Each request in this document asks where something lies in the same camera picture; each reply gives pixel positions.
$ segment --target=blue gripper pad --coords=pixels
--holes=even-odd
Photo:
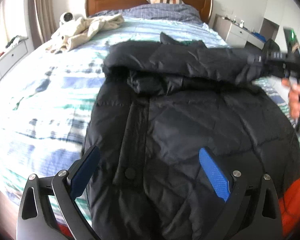
[[[199,151],[199,162],[204,172],[207,174],[217,196],[223,198],[224,201],[227,201],[230,196],[229,181],[223,175],[205,148],[201,148]]]

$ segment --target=bed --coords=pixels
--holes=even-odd
[[[54,176],[80,158],[92,106],[105,80],[103,59],[111,45],[127,40],[159,41],[160,32],[165,32],[178,41],[202,40],[208,48],[227,47],[207,25],[213,0],[183,1],[198,10],[201,23],[125,16],[120,28],[98,33],[70,52],[50,54],[43,44],[0,82],[0,191],[11,202],[19,205],[30,174]],[[146,0],[86,0],[86,13],[92,16],[134,6],[141,6],[144,12],[146,4]],[[294,125],[287,103],[267,78],[255,83]],[[58,222],[64,224],[55,199],[50,201]],[[76,202],[90,223],[86,195]]]

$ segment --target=white nightstand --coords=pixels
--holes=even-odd
[[[0,57],[0,80],[2,77],[26,55],[28,49],[26,46],[26,40],[20,41],[11,50],[7,51]]]
[[[259,49],[263,49],[263,41],[259,40],[248,30],[240,28],[238,25],[223,19],[221,16],[216,16],[213,29],[219,33],[221,38],[230,46],[243,48],[248,41]]]

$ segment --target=hand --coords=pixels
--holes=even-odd
[[[291,84],[289,79],[283,78],[281,84],[285,87],[289,87],[289,106],[290,106],[290,115],[292,118],[299,118],[300,116],[300,84]]]

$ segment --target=floor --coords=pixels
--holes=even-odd
[[[4,240],[16,240],[18,206],[0,192],[0,234]]]

